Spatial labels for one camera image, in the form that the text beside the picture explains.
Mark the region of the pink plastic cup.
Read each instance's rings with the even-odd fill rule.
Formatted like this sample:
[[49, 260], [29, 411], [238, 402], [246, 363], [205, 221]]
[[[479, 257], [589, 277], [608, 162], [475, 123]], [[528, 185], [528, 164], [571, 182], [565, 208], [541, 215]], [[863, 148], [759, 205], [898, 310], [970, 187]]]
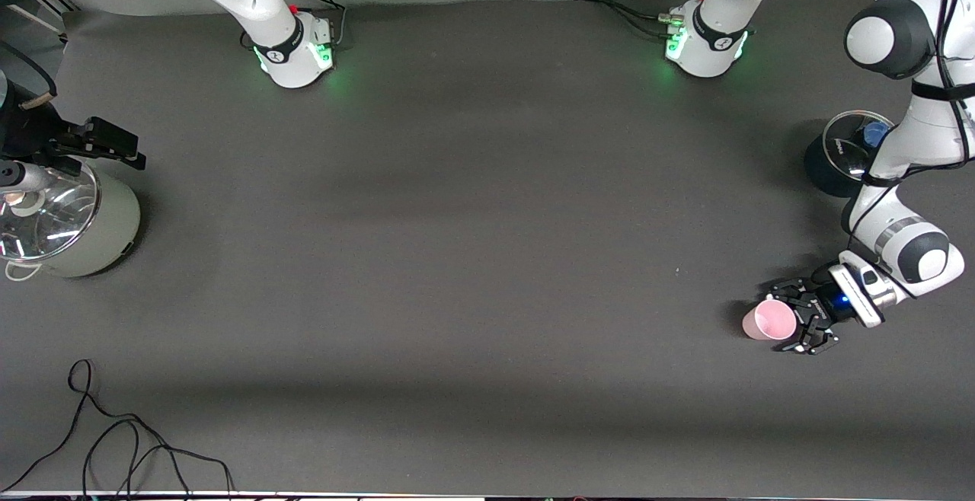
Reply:
[[797, 330], [793, 308], [783, 301], [766, 299], [745, 314], [742, 327], [753, 340], [787, 340]]

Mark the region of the grey-green cooking pot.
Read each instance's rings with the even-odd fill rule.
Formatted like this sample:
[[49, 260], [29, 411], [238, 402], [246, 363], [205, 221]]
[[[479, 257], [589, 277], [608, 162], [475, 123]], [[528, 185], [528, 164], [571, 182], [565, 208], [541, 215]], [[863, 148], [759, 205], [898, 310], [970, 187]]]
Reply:
[[45, 272], [58, 278], [94, 275], [118, 261], [132, 247], [142, 210], [128, 185], [87, 162], [100, 182], [100, 205], [76, 243], [66, 251], [38, 262], [20, 263], [0, 258], [3, 273], [12, 282], [25, 282]]

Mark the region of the glass lid with metal knob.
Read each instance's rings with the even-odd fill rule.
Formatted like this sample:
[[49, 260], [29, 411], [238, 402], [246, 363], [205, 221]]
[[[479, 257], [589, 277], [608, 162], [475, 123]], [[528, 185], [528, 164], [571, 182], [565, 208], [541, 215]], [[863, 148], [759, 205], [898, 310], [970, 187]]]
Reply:
[[93, 168], [76, 176], [54, 171], [51, 184], [39, 191], [0, 196], [0, 258], [38, 262], [66, 251], [94, 219], [100, 205], [100, 182]]

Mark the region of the dark blue saucepan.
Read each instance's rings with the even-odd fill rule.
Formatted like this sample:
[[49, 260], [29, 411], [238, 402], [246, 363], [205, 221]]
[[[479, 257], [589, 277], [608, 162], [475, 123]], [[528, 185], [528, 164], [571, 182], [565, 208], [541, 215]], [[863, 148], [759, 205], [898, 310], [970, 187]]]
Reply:
[[853, 181], [839, 174], [826, 160], [822, 147], [822, 133], [812, 140], [804, 152], [804, 169], [809, 181], [821, 192], [835, 198], [854, 198], [860, 191], [862, 181]]

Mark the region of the glass lid with blue knob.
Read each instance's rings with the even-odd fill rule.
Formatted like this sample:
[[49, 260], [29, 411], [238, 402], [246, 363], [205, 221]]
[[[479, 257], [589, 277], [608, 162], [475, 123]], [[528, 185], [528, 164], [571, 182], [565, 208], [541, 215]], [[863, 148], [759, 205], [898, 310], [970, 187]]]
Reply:
[[826, 160], [839, 174], [861, 181], [895, 127], [880, 113], [864, 110], [839, 113], [826, 123], [822, 134]]

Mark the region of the grey metal frame rail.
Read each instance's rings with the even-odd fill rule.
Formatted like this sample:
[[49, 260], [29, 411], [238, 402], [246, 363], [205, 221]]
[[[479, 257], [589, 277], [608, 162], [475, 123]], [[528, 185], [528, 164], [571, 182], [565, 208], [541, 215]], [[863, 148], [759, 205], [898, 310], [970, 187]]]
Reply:
[[0, 5], [19, 18], [56, 35], [62, 44], [69, 43], [63, 28], [63, 15], [80, 11], [73, 0], [0, 0]]

